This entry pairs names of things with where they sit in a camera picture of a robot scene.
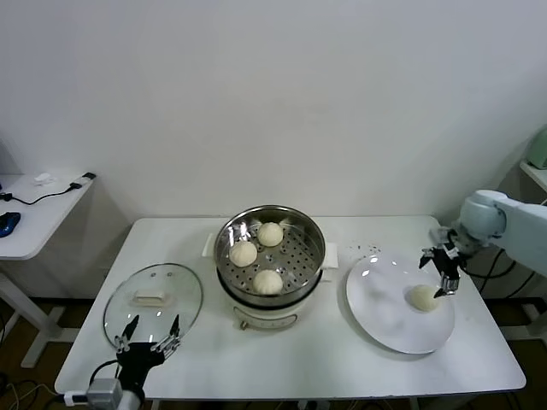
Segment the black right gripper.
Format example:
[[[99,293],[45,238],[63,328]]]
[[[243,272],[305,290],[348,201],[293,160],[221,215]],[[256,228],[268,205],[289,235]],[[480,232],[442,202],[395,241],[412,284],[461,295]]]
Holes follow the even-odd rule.
[[[422,249],[419,268],[423,268],[429,261],[433,261],[434,266],[441,275],[440,286],[433,297],[440,298],[454,295],[458,290],[460,281],[458,267],[461,262],[461,256],[459,249],[449,243]]]

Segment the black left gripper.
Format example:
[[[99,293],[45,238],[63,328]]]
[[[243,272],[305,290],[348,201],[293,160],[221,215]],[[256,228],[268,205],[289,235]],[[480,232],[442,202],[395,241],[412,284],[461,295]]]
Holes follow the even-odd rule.
[[[180,345],[180,325],[177,314],[169,333],[158,343],[130,343],[139,322],[139,315],[115,337],[116,359],[121,366],[118,379],[122,387],[143,387],[149,371],[162,365]]]

